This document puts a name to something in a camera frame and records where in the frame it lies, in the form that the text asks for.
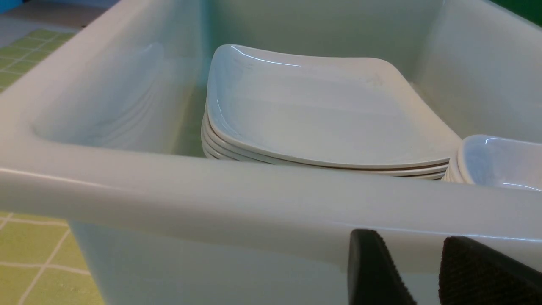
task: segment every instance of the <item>tile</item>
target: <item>tile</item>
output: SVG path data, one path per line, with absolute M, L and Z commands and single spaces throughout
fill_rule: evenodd
M 41 39 L 41 40 L 50 40 L 53 39 L 56 36 L 56 32 L 45 30 L 45 29 L 38 29 L 35 31 L 30 32 L 27 37 L 32 37 L 35 39 Z
M 68 235 L 66 240 L 64 240 L 51 264 L 87 270 L 83 254 L 81 254 L 81 250 L 79 250 L 79 246 L 72 234 Z
M 24 57 L 24 60 L 29 60 L 29 61 L 42 61 L 44 60 L 47 56 L 49 56 L 51 53 L 47 53 L 47 52 L 43 52 L 43 51 L 34 51 L 30 54 L 28 54 L 27 56 Z
M 63 219 L 56 219 L 50 217 L 43 217 L 39 215 L 28 215 L 28 214 L 13 214 L 13 218 L 23 219 L 23 220 L 32 220 L 32 221 L 54 221 L 56 223 L 66 223 Z
M 30 52 L 32 52 L 32 50 L 7 46 L 0 48 L 0 58 L 21 59 Z
M 9 72 L 24 74 L 34 68 L 34 66 L 37 64 L 38 63 L 35 61 L 18 61 L 5 70 Z
M 45 51 L 45 52 L 53 52 L 54 50 L 60 48 L 60 46 L 63 44 L 64 44 L 63 41 L 46 42 L 44 45 L 40 47 L 40 50 Z
M 0 72 L 0 87 L 9 87 L 17 79 L 19 79 L 22 74 L 15 74 L 9 72 Z
M 44 264 L 66 230 L 68 228 L 63 226 L 9 221 L 0 230 L 0 261 Z
M 0 58 L 0 70 L 14 63 L 15 59 Z
M 59 33 L 55 38 L 53 38 L 53 40 L 57 40 L 57 41 L 68 41 L 68 40 L 70 40 L 73 36 L 75 36 L 75 33 Z
M 33 39 L 29 37 L 23 37 L 19 40 L 16 40 L 14 43 L 10 44 L 12 47 L 17 48 L 26 48 L 26 49 L 37 49 L 44 43 L 43 40 Z
M 17 304 L 39 270 L 0 266 L 0 304 Z
M 90 275 L 49 269 L 38 279 L 24 305 L 103 305 Z

